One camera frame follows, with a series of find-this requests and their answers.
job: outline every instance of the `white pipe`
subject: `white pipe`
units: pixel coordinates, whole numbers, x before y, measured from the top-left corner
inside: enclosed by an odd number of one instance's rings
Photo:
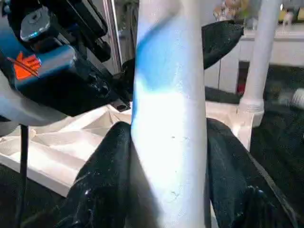
[[[242,111],[264,112],[263,92],[281,4],[282,0],[262,1],[246,89],[239,106]]]
[[[132,228],[209,227],[201,2],[140,1]]]

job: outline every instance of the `toy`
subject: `toy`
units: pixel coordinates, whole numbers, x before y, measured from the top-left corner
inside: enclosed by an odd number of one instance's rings
[[[213,15],[217,21],[231,20],[240,12],[242,0],[225,0],[220,6],[217,6]]]
[[[294,13],[292,11],[289,11],[286,13],[283,19],[283,28],[290,28],[292,25],[292,21],[294,18]]]

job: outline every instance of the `blue stain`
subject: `blue stain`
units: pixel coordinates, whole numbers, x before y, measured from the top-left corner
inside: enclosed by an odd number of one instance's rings
[[[166,91],[175,85],[187,65],[185,22],[165,21],[141,41],[136,53],[136,77],[149,91]]]

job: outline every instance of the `white plastic pipe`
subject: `white plastic pipe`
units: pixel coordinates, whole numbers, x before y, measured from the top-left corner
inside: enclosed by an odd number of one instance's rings
[[[140,1],[132,228],[209,227],[201,2]]]
[[[239,106],[242,111],[264,112],[263,92],[281,4],[282,0],[262,1],[246,89]]]

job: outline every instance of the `orange label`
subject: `orange label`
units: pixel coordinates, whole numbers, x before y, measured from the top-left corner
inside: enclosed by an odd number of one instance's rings
[[[23,53],[20,52],[16,60],[12,58],[8,59],[14,63],[16,78],[18,80],[38,76],[37,70],[41,68],[41,62],[35,55],[24,58]]]

